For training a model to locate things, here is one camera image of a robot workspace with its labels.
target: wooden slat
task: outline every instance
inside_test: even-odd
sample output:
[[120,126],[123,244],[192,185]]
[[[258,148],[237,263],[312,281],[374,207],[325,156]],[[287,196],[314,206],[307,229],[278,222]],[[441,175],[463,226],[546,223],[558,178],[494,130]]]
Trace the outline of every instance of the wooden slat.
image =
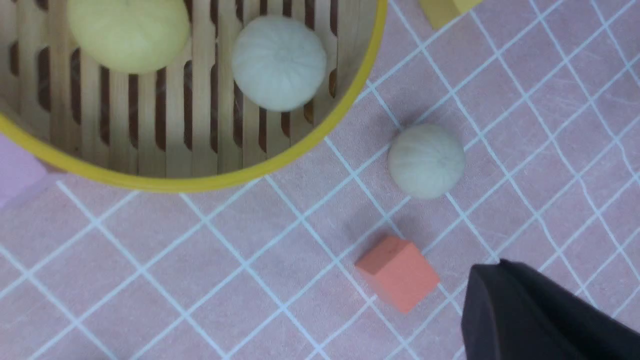
[[218,172],[242,167],[242,151],[234,141],[234,77],[232,50],[242,28],[236,16],[236,2],[218,3]]
[[[292,1],[291,17],[297,21],[305,23],[305,1]],[[305,110],[300,107],[291,111],[291,145],[294,145],[313,130],[313,126],[305,119]]]
[[71,111],[71,47],[67,26],[67,0],[49,3],[51,143],[69,154],[81,153],[80,127]]
[[18,79],[11,73],[10,47],[18,40],[16,24],[16,8],[13,1],[0,1],[0,97],[18,111],[19,95]]
[[129,136],[129,75],[109,72],[109,168],[138,172],[138,154]]
[[184,143],[184,65],[191,58],[191,41],[166,68],[166,175],[191,177],[191,151]]
[[369,0],[338,1],[338,99],[349,89],[362,64],[375,16]]
[[[260,16],[260,0],[244,0],[244,26]],[[260,108],[247,96],[243,99],[243,167],[267,158],[260,147]]]
[[211,1],[193,2],[193,175],[218,171],[218,155],[211,148],[211,68],[215,64],[216,28]]
[[82,158],[98,166],[109,165],[109,148],[100,138],[100,65],[80,50],[80,114]]
[[138,76],[138,172],[166,177],[166,156],[156,142],[156,73]]
[[338,40],[331,31],[331,1],[316,1],[316,34],[326,51],[326,77],[314,98],[314,125],[317,126],[329,114],[335,99],[329,91],[329,77],[337,67]]
[[35,1],[18,1],[17,15],[20,116],[37,137],[49,140],[49,114],[38,103],[38,55],[47,41],[47,21]]
[[[268,0],[267,13],[282,15],[282,0]],[[272,158],[289,148],[289,138],[282,132],[282,114],[267,111],[267,157]]]

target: orange cube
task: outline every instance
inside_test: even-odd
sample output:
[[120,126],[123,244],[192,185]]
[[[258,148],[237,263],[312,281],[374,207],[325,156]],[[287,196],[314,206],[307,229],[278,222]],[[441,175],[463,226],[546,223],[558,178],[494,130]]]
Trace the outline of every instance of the orange cube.
[[356,263],[378,297],[408,313],[431,293],[440,278],[410,241],[389,236]]

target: pink mat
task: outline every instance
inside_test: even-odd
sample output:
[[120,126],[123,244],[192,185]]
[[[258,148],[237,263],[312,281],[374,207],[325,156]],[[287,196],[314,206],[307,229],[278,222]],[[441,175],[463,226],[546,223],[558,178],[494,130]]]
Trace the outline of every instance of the pink mat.
[[[434,33],[392,0],[343,123],[286,169],[198,195],[69,176],[0,214],[0,359],[463,359],[469,266],[525,261],[640,329],[640,3],[485,0]],[[389,141],[464,142],[447,196],[406,198]],[[408,316],[353,263],[384,234],[442,283]]]

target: white ball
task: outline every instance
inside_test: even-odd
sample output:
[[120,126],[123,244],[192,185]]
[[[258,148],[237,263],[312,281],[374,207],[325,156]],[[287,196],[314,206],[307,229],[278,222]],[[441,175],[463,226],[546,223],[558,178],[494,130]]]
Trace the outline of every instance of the white ball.
[[447,193],[465,171],[465,151],[445,129],[423,124],[401,133],[391,146],[388,169],[402,191],[419,199]]
[[233,50],[233,73],[240,90],[271,111],[291,111],[316,94],[326,74],[326,52],[317,35],[287,17],[258,17],[247,25]]
[[67,17],[83,51],[131,74],[169,65],[187,44],[191,27],[183,0],[69,0]]

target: black object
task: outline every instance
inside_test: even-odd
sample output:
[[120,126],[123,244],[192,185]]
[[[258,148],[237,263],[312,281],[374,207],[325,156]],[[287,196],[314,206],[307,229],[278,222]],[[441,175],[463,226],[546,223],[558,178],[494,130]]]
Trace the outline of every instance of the black object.
[[640,334],[507,260],[471,268],[462,335],[468,360],[640,360]]

